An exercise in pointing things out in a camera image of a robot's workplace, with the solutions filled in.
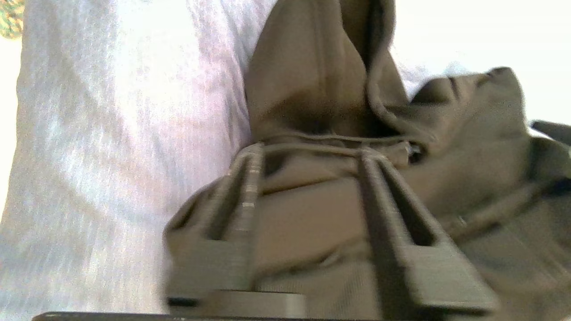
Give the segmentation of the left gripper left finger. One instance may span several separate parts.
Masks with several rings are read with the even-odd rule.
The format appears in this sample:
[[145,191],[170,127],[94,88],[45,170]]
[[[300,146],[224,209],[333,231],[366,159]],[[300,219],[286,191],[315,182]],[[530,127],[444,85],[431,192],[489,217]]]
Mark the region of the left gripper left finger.
[[183,313],[306,312],[303,295],[255,289],[264,170],[264,145],[245,148],[193,214],[169,284],[172,307]]

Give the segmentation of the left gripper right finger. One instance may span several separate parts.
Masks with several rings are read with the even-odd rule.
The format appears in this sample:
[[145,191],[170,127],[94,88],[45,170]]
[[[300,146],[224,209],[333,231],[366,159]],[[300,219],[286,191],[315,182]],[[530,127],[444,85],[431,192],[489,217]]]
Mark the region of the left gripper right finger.
[[392,163],[363,149],[358,177],[382,317],[491,320],[497,295]]

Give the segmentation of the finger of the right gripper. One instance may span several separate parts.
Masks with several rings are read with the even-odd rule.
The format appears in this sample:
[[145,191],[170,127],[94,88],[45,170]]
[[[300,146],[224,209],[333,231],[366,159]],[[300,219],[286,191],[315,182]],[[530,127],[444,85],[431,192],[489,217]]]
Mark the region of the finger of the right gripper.
[[571,126],[567,124],[554,123],[549,121],[536,120],[532,122],[531,128],[551,137],[562,144],[571,146]]

